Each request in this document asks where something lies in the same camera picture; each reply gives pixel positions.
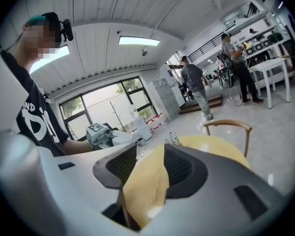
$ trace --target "white floor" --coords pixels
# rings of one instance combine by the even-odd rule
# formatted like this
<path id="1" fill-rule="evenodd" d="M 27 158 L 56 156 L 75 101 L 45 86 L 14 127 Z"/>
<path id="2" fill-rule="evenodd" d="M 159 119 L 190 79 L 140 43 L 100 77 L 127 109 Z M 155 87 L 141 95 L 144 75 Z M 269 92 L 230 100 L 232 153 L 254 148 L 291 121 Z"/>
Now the white floor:
<path id="1" fill-rule="evenodd" d="M 278 83 L 277 91 L 272 92 L 272 109 L 267 108 L 266 90 L 262 96 L 265 102 L 260 105 L 235 106 L 227 101 L 229 90 L 222 89 L 215 81 L 207 88 L 208 95 L 224 95 L 221 107 L 213 108 L 215 119 L 239 119 L 253 127 L 247 155 L 251 169 L 280 191 L 288 194 L 295 187 L 295 84 L 291 81 L 291 102 L 286 102 L 284 83 Z M 233 90 L 234 99 L 240 103 L 239 88 Z M 138 148 L 138 153 L 150 151 L 164 143 L 169 132 L 177 136 L 206 135 L 201 111 L 180 115 L 167 124 L 160 134 L 154 135 L 147 144 Z M 245 132 L 236 127 L 219 126 L 210 129 L 211 135 L 218 136 L 244 150 Z"/>

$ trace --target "white shelf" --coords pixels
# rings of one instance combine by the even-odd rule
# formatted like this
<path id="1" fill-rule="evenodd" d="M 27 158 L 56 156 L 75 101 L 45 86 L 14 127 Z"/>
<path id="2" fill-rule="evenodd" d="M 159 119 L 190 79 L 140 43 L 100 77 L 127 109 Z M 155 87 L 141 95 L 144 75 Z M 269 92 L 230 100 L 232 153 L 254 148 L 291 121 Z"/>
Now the white shelf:
<path id="1" fill-rule="evenodd" d="M 250 55 L 248 55 L 248 56 L 246 56 L 246 57 L 244 57 L 244 58 L 245 58 L 245 59 L 249 59 L 249 58 L 251 58 L 251 57 L 253 57 L 253 56 L 255 56 L 255 55 L 258 55 L 259 53 L 262 53 L 262 52 L 264 52 L 264 51 L 266 51 L 266 50 L 268 50 L 268 49 L 270 49 L 270 48 L 273 48 L 274 46 L 277 46 L 277 45 L 279 45 L 279 44 L 282 44 L 282 43 L 284 43 L 284 42 L 287 41 L 287 40 L 288 40 L 288 39 L 283 39 L 283 40 L 281 40 L 281 41 L 279 41 L 279 42 L 276 42 L 276 43 L 274 43 L 274 44 L 272 44 L 272 45 L 269 45 L 269 46 L 267 46 L 267 47 L 265 47 L 265 48 L 262 48 L 261 50 L 255 52 L 255 53 L 253 53 L 253 54 L 250 54 Z"/>
<path id="2" fill-rule="evenodd" d="M 254 39 L 254 38 L 256 38 L 256 37 L 259 37 L 259 36 L 261 36 L 261 35 L 267 33 L 268 31 L 273 30 L 273 29 L 274 29 L 275 27 L 277 27 L 277 26 L 278 26 L 278 25 L 269 26 L 269 27 L 267 27 L 265 30 L 263 30 L 263 31 L 259 31 L 259 32 L 255 33 L 255 34 L 249 36 L 247 39 L 241 40 L 241 42 L 249 42 L 250 40 L 252 40 L 252 39 Z"/>
<path id="3" fill-rule="evenodd" d="M 240 25 L 237 25 L 235 26 L 234 28 L 231 28 L 229 29 L 228 31 L 226 31 L 227 34 L 231 34 L 231 35 L 235 35 L 237 34 L 240 30 L 250 26 L 251 24 L 259 21 L 260 19 L 264 18 L 267 13 L 269 12 L 269 10 L 266 10 L 266 11 L 262 11 L 262 12 L 259 12 L 258 14 L 250 17 L 247 19 L 247 21 L 243 22 L 242 24 Z"/>

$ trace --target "jeans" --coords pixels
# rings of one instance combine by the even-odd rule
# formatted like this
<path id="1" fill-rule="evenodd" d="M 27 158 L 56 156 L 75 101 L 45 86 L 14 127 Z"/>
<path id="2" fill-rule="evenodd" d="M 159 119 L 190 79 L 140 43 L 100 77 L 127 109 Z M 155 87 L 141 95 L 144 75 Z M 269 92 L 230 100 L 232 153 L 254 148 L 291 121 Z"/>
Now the jeans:
<path id="1" fill-rule="evenodd" d="M 247 86 L 251 93 L 252 100 L 258 100 L 255 83 L 244 62 L 234 63 L 234 73 L 239 78 L 242 101 L 247 101 Z"/>
<path id="2" fill-rule="evenodd" d="M 207 94 L 206 90 L 202 89 L 201 91 L 193 91 L 193 96 L 195 97 L 196 102 L 199 104 L 199 106 L 202 109 L 202 112 L 206 115 L 206 117 L 210 117 L 211 110 L 207 103 Z"/>

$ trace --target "gray t-shirt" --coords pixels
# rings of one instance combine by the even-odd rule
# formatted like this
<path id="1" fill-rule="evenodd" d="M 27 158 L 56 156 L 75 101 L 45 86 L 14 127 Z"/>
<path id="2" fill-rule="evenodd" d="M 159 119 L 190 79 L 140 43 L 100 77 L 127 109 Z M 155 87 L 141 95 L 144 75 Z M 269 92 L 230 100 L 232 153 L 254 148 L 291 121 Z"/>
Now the gray t-shirt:
<path id="1" fill-rule="evenodd" d="M 193 64 L 189 64 L 181 70 L 181 76 L 192 92 L 202 91 L 205 88 L 202 83 L 202 74 L 203 71 Z"/>
<path id="2" fill-rule="evenodd" d="M 244 62 L 244 57 L 242 55 L 239 55 L 236 59 L 233 59 L 230 54 L 231 49 L 233 49 L 235 51 L 233 44 L 231 44 L 231 43 L 223 43 L 222 44 L 223 53 L 225 53 L 230 59 L 232 59 L 234 63 Z"/>

